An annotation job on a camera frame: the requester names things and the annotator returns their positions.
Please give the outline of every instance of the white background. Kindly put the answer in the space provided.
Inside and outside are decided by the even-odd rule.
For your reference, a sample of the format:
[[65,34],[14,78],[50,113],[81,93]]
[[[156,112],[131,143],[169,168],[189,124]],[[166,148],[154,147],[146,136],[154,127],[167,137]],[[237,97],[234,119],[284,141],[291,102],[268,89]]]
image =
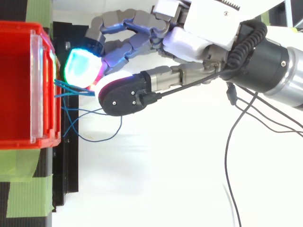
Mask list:
[[[241,6],[244,12],[252,9],[254,17],[279,2],[242,1]],[[104,11],[150,11],[154,3],[54,0],[54,20],[88,25]],[[107,40],[130,35],[119,33]],[[303,50],[300,35],[279,28],[270,28],[268,33],[273,40]],[[132,59],[125,69],[138,73],[175,64],[152,54]],[[66,204],[53,214],[53,226],[232,227],[223,164],[229,130],[240,111],[230,105],[225,92],[221,80],[194,87],[124,117],[120,133],[110,141],[80,139],[80,192],[67,195]],[[251,99],[240,90],[238,95]],[[302,119],[302,112],[271,103]],[[92,98],[81,98],[80,106],[99,108]],[[260,102],[255,106],[298,129]],[[110,137],[119,123],[119,118],[90,114],[80,120],[80,133],[100,140]],[[230,143],[228,170],[244,227],[303,226],[302,145],[298,135],[275,134],[249,116],[239,123]]]

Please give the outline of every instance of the silver cylinder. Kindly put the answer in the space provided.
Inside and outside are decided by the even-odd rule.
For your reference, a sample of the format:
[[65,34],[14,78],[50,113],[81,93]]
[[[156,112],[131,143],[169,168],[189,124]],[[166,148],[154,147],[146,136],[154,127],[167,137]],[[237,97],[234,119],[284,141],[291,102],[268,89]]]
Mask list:
[[303,104],[303,52],[293,47],[287,49],[287,72],[279,84],[264,95],[291,107],[299,107]]

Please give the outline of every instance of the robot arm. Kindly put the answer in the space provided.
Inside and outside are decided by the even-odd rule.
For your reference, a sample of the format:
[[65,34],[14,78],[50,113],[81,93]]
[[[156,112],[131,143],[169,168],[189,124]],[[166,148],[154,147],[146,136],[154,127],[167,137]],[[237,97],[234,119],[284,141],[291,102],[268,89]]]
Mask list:
[[[95,84],[97,100],[113,116],[144,109],[162,98],[157,91],[207,84],[218,77],[302,108],[303,52],[266,39],[260,22],[240,23],[239,9],[224,0],[160,0],[152,14],[129,9],[96,17],[85,49],[102,59],[102,67],[96,76],[90,72],[82,86]],[[126,29],[136,34],[105,43],[104,34]],[[183,64],[135,75],[120,71],[130,58],[154,51]]]

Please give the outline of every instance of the cable connector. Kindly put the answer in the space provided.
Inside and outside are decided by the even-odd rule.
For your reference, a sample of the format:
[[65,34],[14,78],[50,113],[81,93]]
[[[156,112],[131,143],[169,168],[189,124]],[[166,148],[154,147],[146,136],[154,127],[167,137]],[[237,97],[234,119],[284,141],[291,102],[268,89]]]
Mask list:
[[231,105],[236,105],[238,101],[238,96],[237,96],[237,90],[236,87],[233,83],[227,82],[227,97],[228,100],[230,101]]
[[160,97],[160,93],[151,92],[142,96],[143,105],[149,105],[157,102]]

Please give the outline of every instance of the red container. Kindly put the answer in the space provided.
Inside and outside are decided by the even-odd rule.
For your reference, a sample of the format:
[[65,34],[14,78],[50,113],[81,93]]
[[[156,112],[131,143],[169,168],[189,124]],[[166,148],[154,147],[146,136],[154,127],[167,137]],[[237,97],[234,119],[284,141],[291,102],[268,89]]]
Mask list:
[[54,48],[40,24],[0,21],[0,149],[60,143],[57,72]]

